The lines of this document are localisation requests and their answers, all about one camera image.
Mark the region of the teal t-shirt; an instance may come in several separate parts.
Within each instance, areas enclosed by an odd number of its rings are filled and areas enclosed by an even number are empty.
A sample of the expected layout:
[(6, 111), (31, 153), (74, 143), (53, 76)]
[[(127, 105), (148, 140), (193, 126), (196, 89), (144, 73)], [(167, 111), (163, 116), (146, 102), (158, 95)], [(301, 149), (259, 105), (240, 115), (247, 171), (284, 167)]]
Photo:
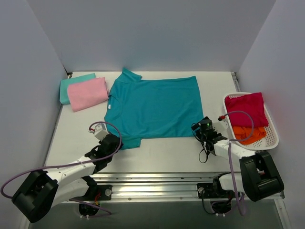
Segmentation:
[(122, 135), (123, 149), (143, 139), (191, 137), (191, 125), (203, 119), (195, 76), (144, 80), (127, 69), (111, 87), (104, 120), (109, 132)]

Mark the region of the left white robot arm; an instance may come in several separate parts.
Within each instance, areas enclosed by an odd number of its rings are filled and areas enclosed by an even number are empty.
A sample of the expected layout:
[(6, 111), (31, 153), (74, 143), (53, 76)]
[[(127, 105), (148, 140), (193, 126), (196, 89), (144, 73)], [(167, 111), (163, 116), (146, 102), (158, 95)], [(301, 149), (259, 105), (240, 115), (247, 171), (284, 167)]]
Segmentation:
[(72, 163), (31, 171), (12, 196), (12, 203), (35, 223), (62, 202), (95, 200), (102, 191), (91, 176), (106, 168), (121, 147), (121, 138), (108, 134)]

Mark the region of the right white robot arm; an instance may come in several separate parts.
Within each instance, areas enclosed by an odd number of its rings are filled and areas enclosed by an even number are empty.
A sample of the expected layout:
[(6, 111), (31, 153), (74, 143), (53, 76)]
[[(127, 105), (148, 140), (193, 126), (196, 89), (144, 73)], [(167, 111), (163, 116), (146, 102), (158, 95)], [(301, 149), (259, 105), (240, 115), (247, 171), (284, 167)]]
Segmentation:
[(212, 192), (217, 197), (237, 191), (256, 202), (284, 190), (284, 183), (267, 151), (245, 149), (218, 133), (206, 116), (192, 124), (191, 130), (207, 156), (214, 155), (228, 160), (231, 170), (238, 165), (239, 172), (226, 172), (213, 178)]

